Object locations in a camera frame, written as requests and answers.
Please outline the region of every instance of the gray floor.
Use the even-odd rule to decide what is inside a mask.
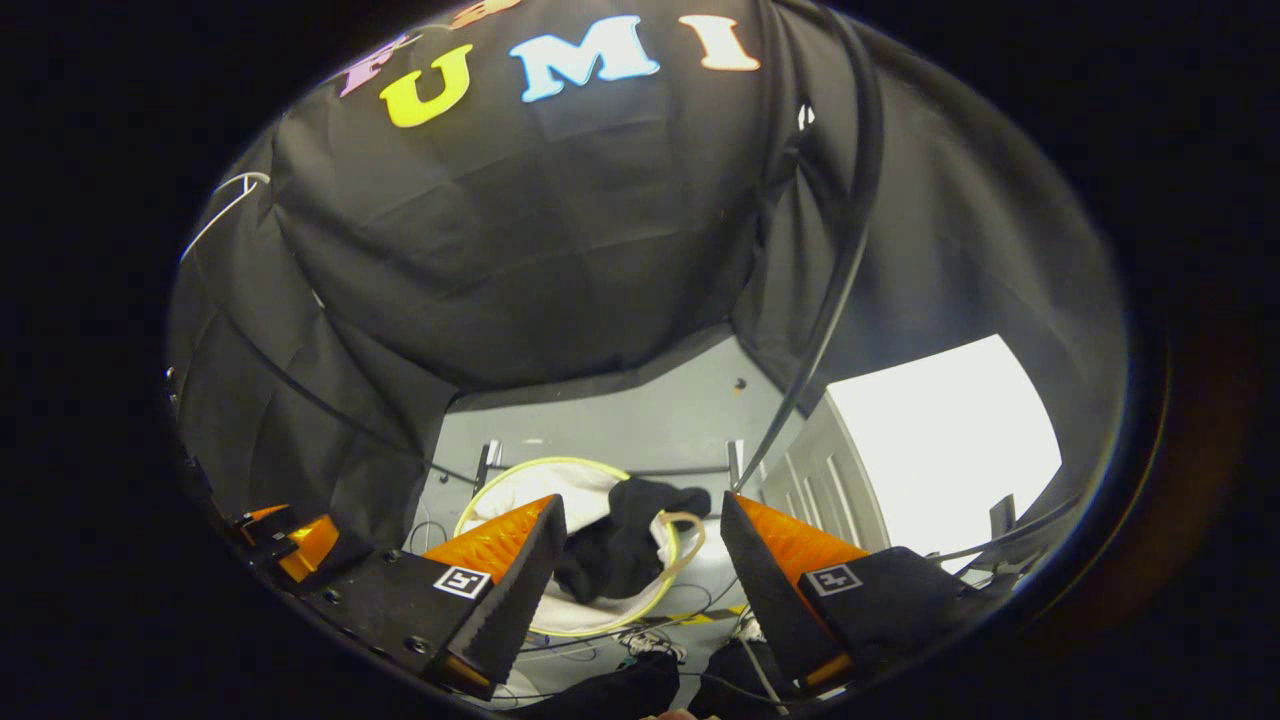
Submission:
[[[782,393],[746,357],[735,338],[728,338],[680,368],[630,391],[586,400],[548,402],[495,410],[454,413],[444,418],[436,446],[435,464],[463,475],[475,473],[481,446],[502,442],[502,464],[515,465],[550,455],[589,457],[622,468],[646,470],[666,468],[722,466],[726,442],[745,441],[750,457]],[[794,414],[771,447],[764,466],[772,466],[800,432],[804,419]],[[471,486],[460,480],[438,482],[433,473],[419,500],[415,524],[428,519],[453,533],[458,515],[471,500]],[[678,487],[700,486],[712,495],[712,515],[719,514],[727,475],[658,478]],[[744,495],[759,498],[762,475],[751,478]],[[650,615],[695,612],[708,596],[719,594],[732,583],[733,568],[719,539],[718,521],[707,524],[708,539],[699,556],[680,574],[663,601]],[[406,550],[424,552],[444,541],[436,528],[421,528]],[[680,587],[681,584],[692,587]],[[716,607],[745,602],[740,587],[728,592]],[[732,620],[667,628],[672,641],[689,650],[685,671],[698,673],[707,659],[727,639]],[[594,650],[572,655],[529,652],[516,664],[539,692],[558,692],[585,678],[612,671],[626,652],[612,639],[593,643]],[[673,707],[684,707],[696,692],[696,678],[682,678]]]

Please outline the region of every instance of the black cloth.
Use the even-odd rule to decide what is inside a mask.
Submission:
[[[773,653],[765,643],[751,643],[751,652],[760,664],[769,684],[783,702],[796,700],[795,688],[782,678]],[[680,691],[680,665],[666,652],[643,652],[630,667],[588,678],[562,693],[535,705],[516,707],[507,715],[526,720],[564,720],[594,717],[598,720],[636,720],[662,715]],[[701,688],[689,702],[694,717],[756,720],[777,717],[772,703],[745,696],[708,676],[719,678],[744,691],[768,696],[742,643],[733,641],[717,650],[707,662]]]
[[[467,56],[477,79],[426,126],[393,126],[379,95],[411,72],[434,94],[431,64],[458,36],[412,31],[347,95],[337,73],[264,128],[192,232],[170,238],[183,259],[165,397],[223,512],[289,503],[330,512],[339,546],[399,546],[452,398],[613,391],[594,379],[724,323],[791,383],[849,241],[829,201],[858,154],[840,41],[808,3],[700,0],[762,63],[707,72],[684,4],[586,5],[526,3],[460,29],[484,37]],[[576,44],[623,12],[643,18],[659,72],[520,101],[508,49],[548,33]],[[858,282],[800,409],[829,382],[998,333],[1062,451],[1034,518],[1101,471],[1126,406],[1137,354],[1111,255],[1007,118],[858,32],[884,161]],[[803,105],[818,117],[799,127]]]
[[[628,667],[588,678],[554,697],[504,712],[526,720],[571,717],[637,720],[662,715],[671,708],[671,701],[676,700],[676,692],[680,691],[678,667],[673,655],[641,652]],[[494,700],[502,697],[502,693],[498,693]]]
[[[623,598],[643,592],[662,574],[658,543],[649,523],[662,511],[705,518],[712,496],[703,488],[676,488],[631,478],[609,491],[609,514],[570,536],[556,568],[556,582],[586,605],[598,597]],[[687,530],[691,523],[676,523]]]

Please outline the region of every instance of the felt letter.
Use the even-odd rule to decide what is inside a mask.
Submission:
[[[471,87],[471,74],[467,72],[467,53],[471,47],[471,45],[454,47],[431,63],[431,67],[440,68],[440,74],[444,76],[444,90],[426,102],[417,97],[416,82],[422,70],[413,70],[388,85],[378,97],[387,101],[387,114],[390,115],[392,124],[398,128],[420,126],[457,104]]]
[[[467,27],[479,19],[488,18],[494,13],[500,13],[518,4],[520,0],[483,0],[453,15],[453,23],[449,27],[453,29]]]
[[[658,72],[658,63],[645,55],[640,38],[636,37],[639,22],[636,15],[598,20],[588,28],[581,45],[543,35],[512,47],[509,55],[525,63],[525,76],[529,79],[529,88],[521,95],[521,100],[534,102],[564,90],[564,82],[552,76],[553,69],[573,85],[586,85],[598,59],[603,60],[598,77],[605,81]]]
[[[755,70],[760,61],[746,54],[737,36],[733,35],[733,18],[721,15],[684,15],[681,24],[694,28],[698,40],[703,42],[707,56],[703,67],[712,70]]]
[[[342,88],[338,97],[346,97],[348,92],[356,90],[357,87],[365,85],[374,78],[378,73],[383,70],[381,65],[387,60],[392,59],[392,53],[396,51],[397,45],[404,41],[406,36],[399,36],[396,40],[388,42],[387,45],[378,49],[376,53],[365,58],[364,60],[356,63],[347,69],[347,87]]]

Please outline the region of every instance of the pink letter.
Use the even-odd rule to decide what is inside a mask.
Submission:
[[[365,58],[364,60],[348,68],[347,87],[342,88],[342,92],[338,94],[338,97],[346,97],[348,92],[356,90],[361,85],[365,85],[366,82],[372,79],[374,76],[383,72],[381,68],[383,63],[392,59],[392,53],[396,51],[396,49],[399,46],[401,42],[404,41],[406,37],[408,36],[402,35],[397,37],[389,44],[379,47],[378,51],[374,53],[372,55]]]

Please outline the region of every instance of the letter m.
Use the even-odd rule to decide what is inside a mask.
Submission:
[[[622,79],[649,76],[658,72],[658,63],[649,59],[636,37],[636,15],[618,15],[598,20],[586,31],[581,45],[571,45],[554,35],[543,35],[511,49],[512,58],[525,63],[529,90],[521,95],[525,102],[550,97],[564,90],[564,82],[552,70],[581,87],[591,79],[595,60],[603,59],[599,78]]]

